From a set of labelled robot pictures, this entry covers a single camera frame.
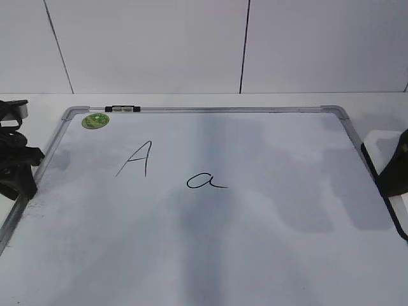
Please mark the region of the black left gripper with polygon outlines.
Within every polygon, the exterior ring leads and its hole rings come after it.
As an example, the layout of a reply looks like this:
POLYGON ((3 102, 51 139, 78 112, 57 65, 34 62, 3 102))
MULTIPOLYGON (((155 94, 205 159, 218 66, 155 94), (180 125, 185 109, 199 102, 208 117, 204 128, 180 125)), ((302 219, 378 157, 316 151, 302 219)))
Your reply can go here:
POLYGON ((11 200, 32 199, 37 193, 32 166, 45 158, 40 148, 28 147, 18 126, 1 127, 1 194, 11 200))

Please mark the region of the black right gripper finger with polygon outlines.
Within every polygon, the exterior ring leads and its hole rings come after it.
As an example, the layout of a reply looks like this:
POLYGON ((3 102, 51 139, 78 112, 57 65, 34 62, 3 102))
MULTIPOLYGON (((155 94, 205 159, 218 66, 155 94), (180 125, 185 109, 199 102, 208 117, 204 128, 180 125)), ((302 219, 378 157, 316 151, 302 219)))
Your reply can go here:
POLYGON ((379 174, 377 183, 387 198, 407 193, 407 130, 400 135, 395 152, 379 174))

